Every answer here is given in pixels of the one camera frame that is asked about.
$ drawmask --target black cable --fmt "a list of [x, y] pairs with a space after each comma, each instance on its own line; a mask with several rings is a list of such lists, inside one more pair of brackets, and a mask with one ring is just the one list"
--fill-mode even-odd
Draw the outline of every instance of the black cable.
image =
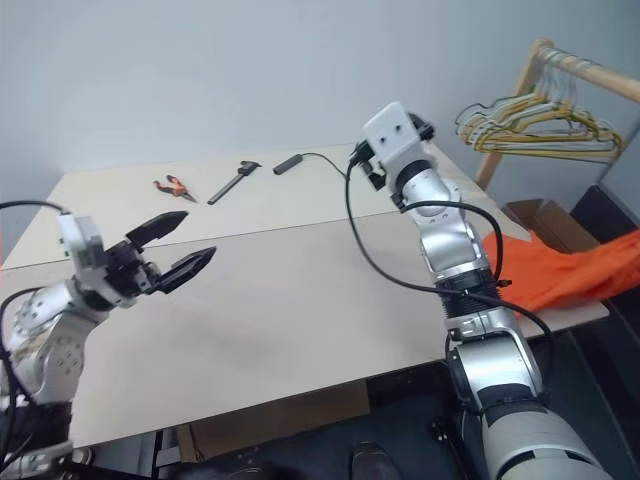
[[321, 153], [316, 153], [316, 152], [306, 152], [306, 153], [301, 153], [300, 155], [303, 156], [303, 157], [313, 156], [313, 157], [323, 158], [324, 160], [326, 160], [327, 162], [329, 162], [331, 164], [331, 166], [336, 170], [336, 172], [338, 172], [340, 175], [342, 175], [342, 178], [344, 178], [345, 180], [347, 179], [347, 175], [342, 170], [340, 170], [340, 168], [338, 168], [338, 166], [335, 163], [333, 163], [331, 161], [331, 159], [329, 157], [327, 157], [326, 155], [323, 155]]
[[495, 219], [493, 215], [491, 215], [486, 210], [483, 210], [480, 207], [476, 207], [475, 205], [471, 205], [469, 203], [463, 202], [449, 202], [445, 200], [426, 200], [422, 202], [415, 202], [411, 205], [407, 205], [400, 209], [400, 213], [408, 212], [409, 210], [413, 210], [415, 208], [420, 207], [454, 207], [459, 208], [461, 210], [468, 210], [473, 213], [477, 213], [481, 217], [484, 217], [493, 227], [493, 231], [496, 234], [496, 271], [494, 273], [494, 278], [496, 282], [500, 280], [500, 275], [502, 274], [502, 263], [504, 256], [504, 240], [502, 238], [502, 229], [500, 228], [500, 224]]
[[[436, 293], [438, 295], [458, 295], [461, 297], [468, 297], [474, 300], [477, 300], [479, 302], [484, 303], [487, 306], [490, 307], [505, 307], [508, 308], [510, 310], [516, 311], [518, 313], [520, 313], [521, 315], [523, 315], [524, 317], [528, 318], [529, 320], [531, 320], [534, 324], [536, 324], [544, 333], [545, 338], [547, 339], [548, 342], [548, 346], [549, 346], [549, 358], [548, 358], [548, 364], [546, 366], [546, 373], [545, 376], [547, 377], [547, 384], [549, 384], [552, 374], [553, 374], [553, 366], [554, 366], [554, 361], [555, 361], [555, 339], [553, 338], [553, 334], [551, 332], [551, 329], [549, 328], [549, 326], [544, 322], [544, 320], [542, 320], [540, 317], [538, 317], [537, 315], [533, 314], [532, 312], [530, 312], [529, 310], [527, 310], [526, 308], [523, 308], [519, 305], [516, 305], [514, 303], [510, 303], [507, 302], [505, 300], [501, 300], [499, 298], [492, 298], [492, 297], [487, 297], [485, 295], [480, 295], [480, 294], [475, 294], [475, 293], [470, 293], [470, 292], [465, 292], [462, 290], [452, 290], [452, 289], [448, 289], [448, 288], [438, 288], [438, 287], [427, 287], [425, 285], [417, 285], [414, 283], [409, 283], [409, 282], [405, 282], [404, 280], [400, 280], [399, 278], [396, 278], [392, 275], [389, 275], [387, 272], [385, 272], [384, 270], [382, 270], [382, 268], [380, 268], [371, 258], [371, 256], [369, 255], [369, 252], [367, 252], [367, 249], [365, 248], [364, 244], [362, 243], [362, 239], [360, 238], [360, 234], [358, 233], [358, 230], [356, 228], [354, 219], [353, 219], [353, 213], [351, 210], [351, 198], [350, 198], [350, 189], [349, 189], [349, 184], [351, 182], [351, 172], [353, 170], [353, 168], [355, 167], [355, 163], [350, 162], [349, 163], [349, 167], [347, 168], [347, 173], [346, 173], [346, 178], [345, 178], [345, 187], [344, 187], [344, 194], [345, 194], [345, 207], [347, 209], [347, 217], [349, 220], [349, 225], [351, 226], [351, 231], [353, 232], [353, 236], [355, 237], [356, 243], [358, 244], [358, 248], [360, 249], [360, 252], [362, 253], [362, 255], [364, 256], [364, 258], [367, 260], [367, 262], [369, 263], [369, 265], [376, 271], [378, 272], [380, 275], [382, 275], [384, 278], [386, 278], [387, 280], [400, 285], [402, 287], [406, 287], [406, 288], [410, 288], [411, 290], [417, 290], [420, 292], [427, 292], [427, 293]], [[413, 205], [409, 205], [409, 207], [412, 208], [416, 208], [419, 206], [419, 203], [421, 202], [417, 202], [416, 204]], [[433, 205], [435, 202], [427, 202], [430, 205]], [[453, 205], [451, 206], [457, 206], [456, 202], [451, 202]], [[498, 226], [498, 232], [500, 232], [499, 236], [502, 236], [502, 232], [499, 230], [499, 226]]]
[[451, 333], [447, 332], [447, 336], [444, 338], [444, 359], [449, 356], [449, 348], [451, 348]]
[[20, 380], [13, 370], [13, 365], [11, 364], [11, 353], [6, 349], [4, 340], [2, 339], [1, 332], [4, 331], [2, 323], [7, 307], [11, 302], [13, 302], [16, 298], [21, 297], [22, 295], [40, 290], [40, 288], [42, 287], [25, 288], [24, 290], [20, 290], [19, 292], [9, 295], [3, 300], [2, 304], [0, 304], [0, 359], [2, 359], [2, 366], [4, 367], [4, 371], [7, 375], [7, 384], [9, 386], [9, 406], [5, 411], [6, 420], [2, 432], [2, 438], [0, 439], [0, 472], [2, 472], [2, 470], [4, 470], [5, 468], [4, 459], [9, 453], [9, 445], [11, 443], [11, 438], [13, 437], [16, 426], [16, 408], [18, 404], [19, 391], [22, 390], [25, 398], [30, 403], [33, 402], [31, 395], [26, 390], [24, 385], [20, 383]]
[[[68, 213], [68, 210], [62, 207], [61, 205], [58, 205], [52, 202], [46, 202], [43, 200], [14, 200], [10, 202], [2, 202], [0, 203], [0, 210], [5, 208], [10, 208], [10, 207], [23, 206], [23, 205], [49, 207], [54, 210], [57, 210], [61, 214]], [[0, 360], [2, 361], [2, 366], [7, 375], [7, 384], [9, 386], [9, 406], [4, 412], [4, 415], [6, 415], [6, 425], [2, 432], [2, 438], [0, 439], [0, 472], [2, 472], [10, 463], [10, 462], [5, 462], [5, 458], [9, 453], [11, 438], [13, 437], [13, 433], [15, 430], [18, 394], [22, 392], [25, 399], [29, 402], [29, 405], [35, 405], [35, 402], [33, 401], [33, 397], [31, 396], [29, 391], [25, 388], [25, 386], [22, 384], [20, 379], [17, 377], [15, 371], [13, 370], [13, 365], [11, 364], [11, 353], [6, 349], [4, 345], [4, 339], [2, 336], [2, 333], [4, 331], [2, 327], [4, 314], [9, 304], [12, 301], [14, 301], [16, 298], [22, 295], [25, 295], [27, 293], [35, 292], [37, 290], [40, 290], [41, 288], [42, 287], [25, 288], [24, 290], [20, 290], [19, 292], [9, 295], [7, 298], [3, 300], [2, 304], [0, 304]], [[16, 452], [14, 452], [11, 458], [8, 460], [11, 460], [11, 461], [15, 460], [17, 458], [16, 453], [19, 454], [20, 453], [19, 451], [21, 449], [26, 448], [29, 443], [29, 440], [30, 438], [27, 438], [27, 441], [25, 441], [24, 444], [21, 445], [16, 450]]]
[[14, 200], [11, 202], [3, 202], [0, 203], [0, 210], [2, 210], [3, 208], [9, 208], [9, 207], [18, 207], [21, 205], [39, 205], [41, 207], [49, 207], [49, 208], [53, 208], [54, 210], [59, 211], [60, 213], [67, 213], [68, 210], [60, 205], [57, 205], [55, 203], [51, 203], [51, 202], [45, 202], [43, 200]]
[[18, 457], [20, 457], [25, 452], [25, 450], [31, 443], [31, 440], [33, 440], [33, 434], [30, 434], [26, 438], [26, 440], [22, 442], [22, 444], [18, 448], [16, 448], [11, 455], [9, 455], [9, 458], [7, 458], [7, 461], [4, 462], [4, 465], [2, 465], [0, 469], [0, 473], [4, 472], [7, 468], [9, 468], [9, 465], [15, 462], [18, 459]]

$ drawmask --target pliers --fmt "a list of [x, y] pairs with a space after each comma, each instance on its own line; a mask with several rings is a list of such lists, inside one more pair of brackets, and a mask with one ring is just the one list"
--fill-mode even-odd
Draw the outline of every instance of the pliers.
[[198, 201], [191, 196], [187, 187], [185, 187], [180, 180], [178, 180], [173, 175], [167, 175], [167, 180], [171, 182], [171, 186], [161, 185], [159, 181], [154, 180], [153, 184], [156, 186], [158, 190], [164, 193], [170, 193], [174, 197], [184, 197], [187, 200], [198, 203]]

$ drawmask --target black shoe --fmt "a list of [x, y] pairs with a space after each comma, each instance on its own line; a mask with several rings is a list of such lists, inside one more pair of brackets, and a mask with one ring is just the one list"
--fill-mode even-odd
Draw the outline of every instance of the black shoe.
[[272, 468], [247, 467], [230, 473], [226, 480], [275, 480], [276, 477]]
[[353, 450], [351, 480], [402, 480], [393, 460], [379, 445], [364, 442]]

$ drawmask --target orange cloth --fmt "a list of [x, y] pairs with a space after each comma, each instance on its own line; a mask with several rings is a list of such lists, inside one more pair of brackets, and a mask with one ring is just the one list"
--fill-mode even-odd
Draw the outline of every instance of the orange cloth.
[[[513, 284], [500, 293], [509, 302], [535, 311], [584, 299], [604, 300], [640, 285], [640, 230], [572, 254], [557, 252], [530, 233], [531, 242], [504, 237], [501, 277]], [[483, 243], [495, 268], [495, 234]]]

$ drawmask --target clothing rack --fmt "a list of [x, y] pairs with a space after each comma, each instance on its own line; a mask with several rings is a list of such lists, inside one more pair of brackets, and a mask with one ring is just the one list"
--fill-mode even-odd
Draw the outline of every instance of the clothing rack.
[[[614, 72], [591, 60], [557, 49], [554, 47], [553, 42], [548, 39], [538, 39], [533, 42], [527, 64], [513, 90], [514, 96], [524, 95], [531, 91], [542, 74], [544, 64], [553, 65], [589, 83], [640, 103], [640, 81]], [[609, 164], [613, 164], [616, 159], [617, 157], [611, 159]], [[501, 160], [502, 154], [499, 152], [486, 153], [482, 157], [482, 163], [476, 173], [476, 183], [480, 188], [487, 189]]]

